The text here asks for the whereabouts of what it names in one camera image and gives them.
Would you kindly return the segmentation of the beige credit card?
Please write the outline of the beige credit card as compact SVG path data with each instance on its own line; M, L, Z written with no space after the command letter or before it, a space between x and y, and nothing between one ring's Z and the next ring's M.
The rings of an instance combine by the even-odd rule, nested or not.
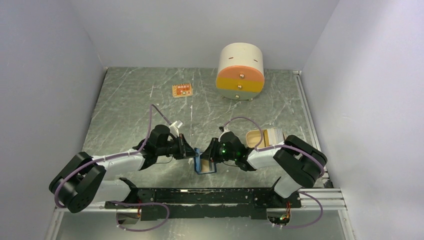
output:
M200 173L201 174L207 174L207 173L213 173L215 171L215 166L212 162L206 159L200 160Z

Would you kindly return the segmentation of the blue card holder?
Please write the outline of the blue card holder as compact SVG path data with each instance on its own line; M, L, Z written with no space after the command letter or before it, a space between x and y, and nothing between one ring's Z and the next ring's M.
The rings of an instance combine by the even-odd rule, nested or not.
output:
M194 148L197 152L197 156L194 158L194 171L198 174L198 175L204 175L204 173L201 173L201 163L200 163L200 155L202 154L201 150L199 148ZM216 169L216 164L214 162L212 162L214 167L215 167L215 171L214 172L210 172L210 173L206 173L206 174L214 174L217 172Z

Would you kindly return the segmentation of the stack of credit cards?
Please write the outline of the stack of credit cards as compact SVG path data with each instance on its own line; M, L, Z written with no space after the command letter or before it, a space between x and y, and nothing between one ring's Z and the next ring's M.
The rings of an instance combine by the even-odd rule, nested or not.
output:
M263 133L266 147L281 144L286 139L286 136L281 128L267 128Z

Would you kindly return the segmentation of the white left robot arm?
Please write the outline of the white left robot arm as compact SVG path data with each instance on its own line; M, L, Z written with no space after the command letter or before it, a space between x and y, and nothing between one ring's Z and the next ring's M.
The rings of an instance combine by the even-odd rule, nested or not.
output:
M158 157L175 160L195 158L198 152L175 126L156 125L133 148L111 155L91 156L77 153L48 186L59 208L78 213L91 203L111 202L132 208L139 202L139 189L125 172L145 170L156 164Z

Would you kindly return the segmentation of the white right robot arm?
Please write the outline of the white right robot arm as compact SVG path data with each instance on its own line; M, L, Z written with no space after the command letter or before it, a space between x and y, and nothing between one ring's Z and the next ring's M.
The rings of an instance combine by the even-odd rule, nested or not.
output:
M267 167L283 170L269 197L275 207L282 207L297 190L313 187L324 175L328 162L327 156L320 150L295 135L287 136L276 145L254 148L244 145L232 131L212 138L206 150L200 152L195 160L205 160L212 165L233 161L245 172Z

